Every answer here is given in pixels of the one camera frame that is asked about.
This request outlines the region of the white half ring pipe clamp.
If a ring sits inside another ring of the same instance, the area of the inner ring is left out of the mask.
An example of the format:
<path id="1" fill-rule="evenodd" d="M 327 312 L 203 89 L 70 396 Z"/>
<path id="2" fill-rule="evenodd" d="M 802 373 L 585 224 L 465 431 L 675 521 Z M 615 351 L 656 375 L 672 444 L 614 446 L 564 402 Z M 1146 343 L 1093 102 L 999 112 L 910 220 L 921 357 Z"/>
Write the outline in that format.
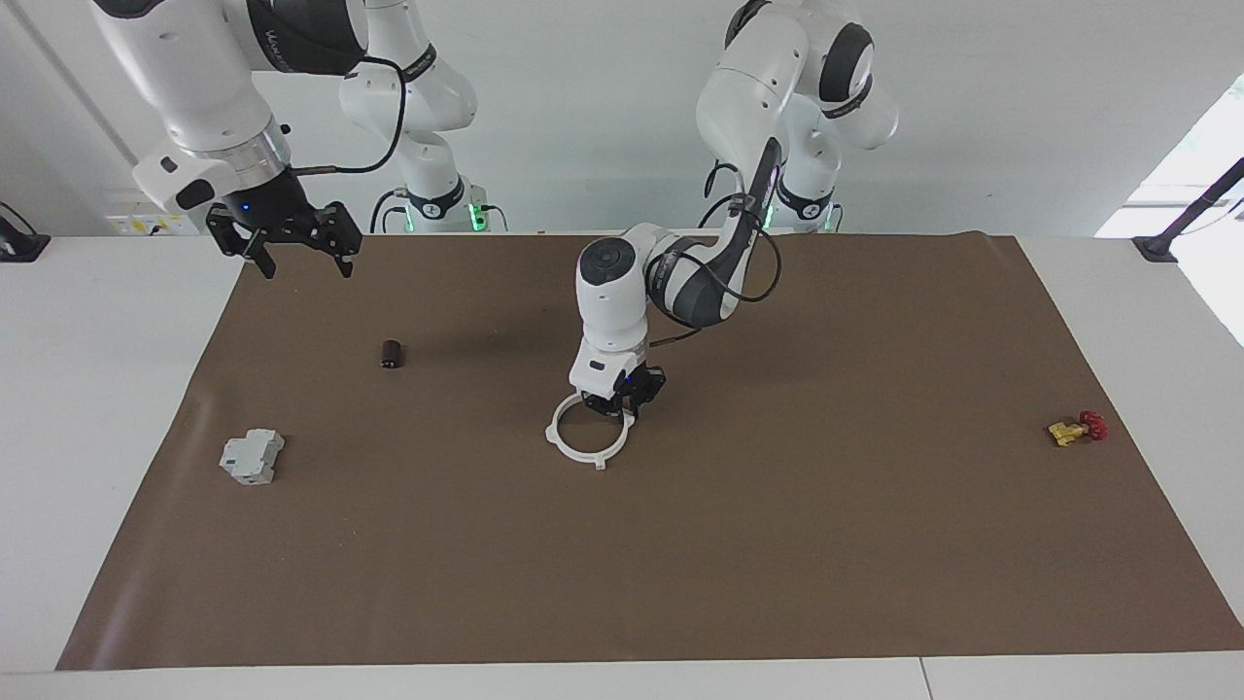
<path id="1" fill-rule="evenodd" d="M 616 398 L 610 402 L 610 417 L 617 418 L 620 424 L 620 435 L 613 443 L 610 444 L 608 448 L 600 449 L 600 451 L 591 453 L 591 455 L 588 455 L 588 463 L 592 464 L 597 471 L 605 471 L 610 458 L 615 458 L 617 456 L 617 453 L 622 451 L 622 448 L 626 446 L 629 431 L 636 424 L 636 421 L 632 421 L 624 412 L 623 407 L 627 402 L 628 400 L 623 399 L 622 395 L 616 395 Z"/>
<path id="2" fill-rule="evenodd" d="M 607 470 L 607 458 L 605 458 L 603 451 L 600 453 L 578 451 L 578 449 L 571 448 L 569 443 L 564 440 L 564 435 L 561 435 L 560 433 L 560 426 L 561 421 L 564 421 L 564 417 L 566 415 L 566 413 L 570 412 L 570 408 L 577 407 L 578 404 L 583 404 L 583 398 L 582 395 L 578 394 L 569 395 L 567 398 L 564 399 L 564 402 L 560 402 L 557 407 L 554 408 L 552 415 L 550 417 L 550 421 L 547 426 L 545 426 L 545 430 L 542 430 L 542 436 L 546 439 L 546 441 L 551 444 L 552 448 L 557 449 L 557 453 L 560 453 L 561 456 L 569 458 L 569 460 L 573 461 L 575 464 L 590 465 L 593 467 L 595 471 L 603 472 L 605 470 Z"/>

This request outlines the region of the black table clamp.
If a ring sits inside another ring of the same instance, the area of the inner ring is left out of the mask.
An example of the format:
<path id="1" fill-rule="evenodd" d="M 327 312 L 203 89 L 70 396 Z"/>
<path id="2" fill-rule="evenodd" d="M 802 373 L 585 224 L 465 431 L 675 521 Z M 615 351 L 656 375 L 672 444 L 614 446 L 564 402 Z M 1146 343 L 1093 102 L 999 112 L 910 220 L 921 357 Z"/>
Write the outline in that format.
<path id="1" fill-rule="evenodd" d="M 51 237 L 40 233 L 17 209 L 0 200 L 0 264 L 32 264 Z"/>

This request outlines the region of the gray circuit breaker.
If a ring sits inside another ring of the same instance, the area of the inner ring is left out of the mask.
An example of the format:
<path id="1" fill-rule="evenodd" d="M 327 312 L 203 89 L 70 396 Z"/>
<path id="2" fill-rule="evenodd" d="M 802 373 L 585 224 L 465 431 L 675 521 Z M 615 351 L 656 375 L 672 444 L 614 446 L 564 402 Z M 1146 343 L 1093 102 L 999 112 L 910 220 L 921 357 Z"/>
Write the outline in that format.
<path id="1" fill-rule="evenodd" d="M 219 466 L 240 484 L 270 484 L 275 464 L 285 446 L 275 430 L 253 429 L 245 436 L 231 438 L 224 444 Z"/>

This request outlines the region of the brown paper mat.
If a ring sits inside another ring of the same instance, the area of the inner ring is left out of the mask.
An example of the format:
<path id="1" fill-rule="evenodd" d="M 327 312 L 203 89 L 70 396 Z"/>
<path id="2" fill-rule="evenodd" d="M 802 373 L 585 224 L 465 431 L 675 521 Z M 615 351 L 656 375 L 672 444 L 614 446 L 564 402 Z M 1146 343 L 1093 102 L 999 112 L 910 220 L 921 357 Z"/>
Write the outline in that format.
<path id="1" fill-rule="evenodd" d="M 1015 240 L 780 244 L 773 297 L 652 354 L 603 472 L 545 439 L 585 239 L 277 247 L 58 669 L 1244 650 Z M 1085 409 L 1108 436 L 1057 446 Z M 270 484 L 219 466 L 253 429 Z"/>

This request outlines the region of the black pole stand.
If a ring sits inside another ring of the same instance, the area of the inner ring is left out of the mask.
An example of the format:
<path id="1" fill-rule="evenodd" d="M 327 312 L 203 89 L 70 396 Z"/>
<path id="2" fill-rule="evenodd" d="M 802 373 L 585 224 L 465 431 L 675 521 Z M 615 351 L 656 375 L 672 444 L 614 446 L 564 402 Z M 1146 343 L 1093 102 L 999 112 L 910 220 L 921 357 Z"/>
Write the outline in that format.
<path id="1" fill-rule="evenodd" d="M 1237 159 L 1222 177 L 1218 177 L 1205 191 L 1200 191 L 1200 196 L 1191 201 L 1159 234 L 1133 236 L 1131 239 L 1133 247 L 1149 264 L 1176 264 L 1178 259 L 1172 252 L 1176 239 L 1191 233 L 1198 219 L 1203 218 L 1223 199 L 1227 199 L 1232 191 L 1238 191 L 1240 187 L 1244 187 L 1244 155 Z"/>

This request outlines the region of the white wall socket box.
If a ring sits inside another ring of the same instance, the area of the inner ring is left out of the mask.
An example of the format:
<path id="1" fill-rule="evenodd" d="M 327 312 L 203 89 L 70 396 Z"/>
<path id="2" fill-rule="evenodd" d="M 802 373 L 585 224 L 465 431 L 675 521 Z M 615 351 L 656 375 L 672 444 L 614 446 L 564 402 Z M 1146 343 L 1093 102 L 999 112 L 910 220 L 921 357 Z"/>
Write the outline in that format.
<path id="1" fill-rule="evenodd" d="M 127 216 L 106 216 L 112 233 L 121 236 L 198 236 L 203 231 L 192 218 L 170 216 L 170 214 L 127 214 Z"/>

